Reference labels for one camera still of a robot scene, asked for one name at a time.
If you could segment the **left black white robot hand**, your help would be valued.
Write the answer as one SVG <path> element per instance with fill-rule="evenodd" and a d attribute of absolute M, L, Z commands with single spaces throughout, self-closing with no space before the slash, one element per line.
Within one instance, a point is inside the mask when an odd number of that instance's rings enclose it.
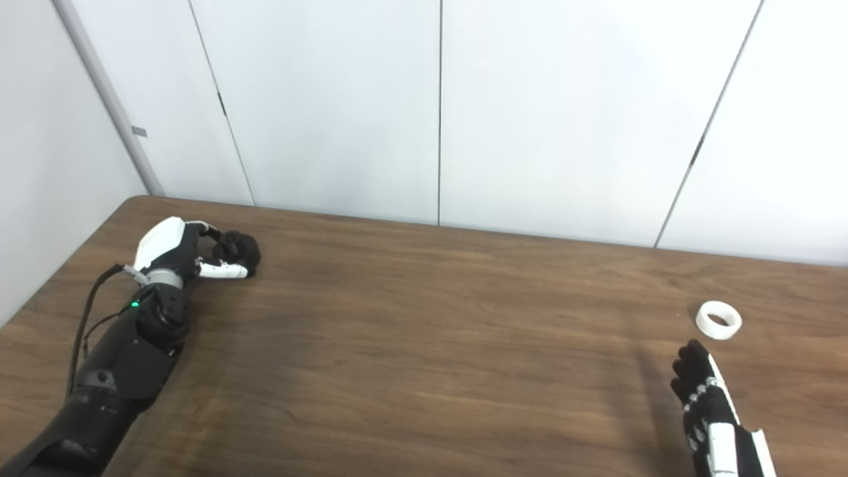
<path fill-rule="evenodd" d="M 169 217 L 140 240 L 125 272 L 142 286 L 164 284 L 183 289 L 188 281 L 254 277 L 262 256 L 256 239 L 239 231 L 222 232 L 206 221 Z"/>

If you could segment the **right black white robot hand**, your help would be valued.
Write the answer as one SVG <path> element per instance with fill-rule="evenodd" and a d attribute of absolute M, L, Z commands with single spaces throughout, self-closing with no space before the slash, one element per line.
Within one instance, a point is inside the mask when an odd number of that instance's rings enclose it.
<path fill-rule="evenodd" d="M 678 349 L 670 389 L 682 406 L 682 428 L 697 476 L 774 476 L 763 431 L 740 423 L 717 362 L 697 339 Z"/>

